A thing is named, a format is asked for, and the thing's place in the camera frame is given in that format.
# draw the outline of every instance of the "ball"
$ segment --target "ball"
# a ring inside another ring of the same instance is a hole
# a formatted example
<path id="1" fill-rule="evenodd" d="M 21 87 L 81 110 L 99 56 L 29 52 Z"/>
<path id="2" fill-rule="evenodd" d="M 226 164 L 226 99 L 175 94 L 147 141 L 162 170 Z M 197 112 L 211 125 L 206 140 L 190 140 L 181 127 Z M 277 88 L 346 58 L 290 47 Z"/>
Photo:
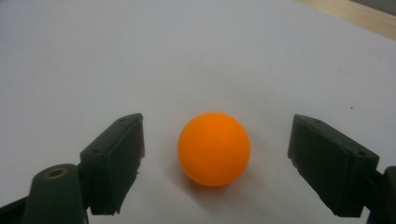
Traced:
<path id="1" fill-rule="evenodd" d="M 210 112 L 190 120 L 177 143 L 178 160 L 195 182 L 220 187 L 246 169 L 250 157 L 248 134 L 229 115 Z"/>

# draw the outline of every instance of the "white table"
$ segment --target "white table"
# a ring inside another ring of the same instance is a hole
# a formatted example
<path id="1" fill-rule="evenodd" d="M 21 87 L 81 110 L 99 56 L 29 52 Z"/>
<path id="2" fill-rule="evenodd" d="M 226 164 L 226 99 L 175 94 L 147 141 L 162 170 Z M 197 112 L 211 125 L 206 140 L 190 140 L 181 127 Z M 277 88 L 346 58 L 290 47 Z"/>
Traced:
<path id="1" fill-rule="evenodd" d="M 292 116 L 331 124 L 396 165 L 396 42 L 294 1 L 0 4 L 0 205 L 141 112 L 146 157 L 119 215 L 101 223 L 365 223 L 335 217 L 287 158 Z M 247 129 L 230 186 L 192 184 L 177 138 L 197 114 Z"/>

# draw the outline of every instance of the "ping pong ball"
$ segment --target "ping pong ball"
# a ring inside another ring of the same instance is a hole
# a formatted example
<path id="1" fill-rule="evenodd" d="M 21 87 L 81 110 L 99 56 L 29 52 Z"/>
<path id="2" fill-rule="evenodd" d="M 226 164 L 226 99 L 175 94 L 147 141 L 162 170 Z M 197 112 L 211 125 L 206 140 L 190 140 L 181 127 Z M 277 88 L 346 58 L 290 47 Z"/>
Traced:
<path id="1" fill-rule="evenodd" d="M 190 120 L 181 131 L 177 155 L 184 172 L 195 182 L 209 187 L 228 185 L 248 165 L 248 134 L 226 114 L 205 113 Z"/>

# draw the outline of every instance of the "white surface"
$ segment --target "white surface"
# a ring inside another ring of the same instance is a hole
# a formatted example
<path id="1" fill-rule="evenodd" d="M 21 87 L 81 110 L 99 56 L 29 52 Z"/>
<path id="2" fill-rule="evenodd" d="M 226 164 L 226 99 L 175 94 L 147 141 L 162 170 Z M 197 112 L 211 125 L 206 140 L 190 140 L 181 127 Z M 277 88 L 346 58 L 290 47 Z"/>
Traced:
<path id="1" fill-rule="evenodd" d="M 0 205 L 141 112 L 146 158 L 121 213 L 91 223 L 365 223 L 340 218 L 287 158 L 292 116 L 312 116 L 396 164 L 396 42 L 293 1 L 0 4 Z M 192 184 L 178 133 L 222 111 L 248 130 L 246 172 Z"/>

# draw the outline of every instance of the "wooden floor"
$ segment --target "wooden floor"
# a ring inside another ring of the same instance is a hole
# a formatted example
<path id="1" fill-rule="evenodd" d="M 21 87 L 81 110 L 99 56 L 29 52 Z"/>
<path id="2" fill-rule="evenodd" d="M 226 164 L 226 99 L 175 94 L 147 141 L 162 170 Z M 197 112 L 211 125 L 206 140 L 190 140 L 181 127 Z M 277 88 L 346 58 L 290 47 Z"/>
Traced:
<path id="1" fill-rule="evenodd" d="M 348 0 L 297 0 L 339 19 L 396 40 L 396 17 Z"/>

